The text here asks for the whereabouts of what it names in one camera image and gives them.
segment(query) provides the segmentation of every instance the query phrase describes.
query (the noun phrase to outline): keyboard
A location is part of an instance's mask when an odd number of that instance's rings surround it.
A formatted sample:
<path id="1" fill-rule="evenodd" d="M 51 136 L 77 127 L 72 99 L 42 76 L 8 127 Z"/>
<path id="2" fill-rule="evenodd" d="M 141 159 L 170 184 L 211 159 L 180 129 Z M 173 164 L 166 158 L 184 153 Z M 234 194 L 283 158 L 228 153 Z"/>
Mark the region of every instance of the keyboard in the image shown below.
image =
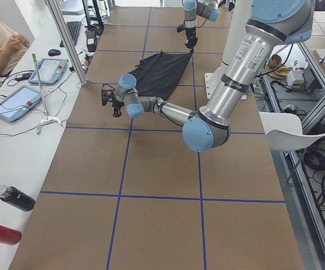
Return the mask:
<path id="1" fill-rule="evenodd" d="M 82 23 L 80 21 L 69 21 L 66 23 L 68 31 L 70 32 L 73 44 L 76 46 L 79 32 L 81 31 Z M 60 47 L 64 47 L 63 41 L 60 43 Z"/>

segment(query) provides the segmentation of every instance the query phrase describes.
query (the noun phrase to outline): white chair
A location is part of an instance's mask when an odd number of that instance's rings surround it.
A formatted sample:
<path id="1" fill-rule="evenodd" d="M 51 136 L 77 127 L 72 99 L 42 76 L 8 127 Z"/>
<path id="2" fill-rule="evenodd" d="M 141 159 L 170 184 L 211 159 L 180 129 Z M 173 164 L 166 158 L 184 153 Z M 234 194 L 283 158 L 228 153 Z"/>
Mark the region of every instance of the white chair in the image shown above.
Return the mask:
<path id="1" fill-rule="evenodd" d="M 260 112 L 260 118 L 271 150 L 293 151 L 305 149 L 325 136 L 325 133 L 303 135 L 301 120 L 295 114 Z"/>

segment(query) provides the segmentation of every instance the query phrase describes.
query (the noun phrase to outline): blue tablet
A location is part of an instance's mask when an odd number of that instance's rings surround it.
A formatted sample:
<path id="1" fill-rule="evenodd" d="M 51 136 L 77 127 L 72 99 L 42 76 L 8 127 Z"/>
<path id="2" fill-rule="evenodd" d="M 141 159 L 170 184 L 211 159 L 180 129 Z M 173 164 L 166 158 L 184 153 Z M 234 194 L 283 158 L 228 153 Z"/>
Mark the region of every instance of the blue tablet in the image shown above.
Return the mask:
<path id="1" fill-rule="evenodd" d="M 24 116 L 41 100 L 38 90 L 22 85 L 0 102 L 0 118 L 14 122 Z"/>
<path id="2" fill-rule="evenodd" d="M 66 59 L 43 58 L 38 63 L 39 76 L 42 84 L 55 84 L 67 67 Z M 34 71 L 28 79 L 31 84 L 38 84 L 37 74 Z"/>

